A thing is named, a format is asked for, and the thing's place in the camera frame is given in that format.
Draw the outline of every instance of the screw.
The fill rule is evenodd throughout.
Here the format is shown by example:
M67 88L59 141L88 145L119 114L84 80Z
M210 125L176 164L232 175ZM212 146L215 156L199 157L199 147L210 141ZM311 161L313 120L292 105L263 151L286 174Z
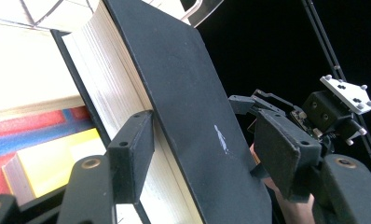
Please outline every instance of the screw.
M366 102L367 105L371 106L371 101Z
M359 133L360 133L360 135L366 135L368 132L366 131L366 129L361 128L361 129L359 130Z
M328 120L328 115L327 114L322 114L322 119L323 120Z
M348 146L351 146L354 144L354 142L351 139L348 139L346 140L346 144L348 144Z
M83 161L83 163L81 164L81 167L83 169L91 169L91 168L97 167L99 164L101 164L101 160L92 158L92 159Z
M313 132L314 134L316 134L317 137L321 137L323 135L322 131L317 128L313 129Z
M342 159L342 158L338 158L338 159L336 159L336 162L337 162L338 165L344 166L346 168L356 168L356 164L352 161L348 161L348 160L345 160L345 159Z
M359 109L364 109L364 105L363 105L363 103L359 103L359 104L357 105L357 108L359 108Z
M305 112L300 112L299 113L299 117L301 118L301 119L305 119L305 118L307 118L308 117L308 115L305 113Z

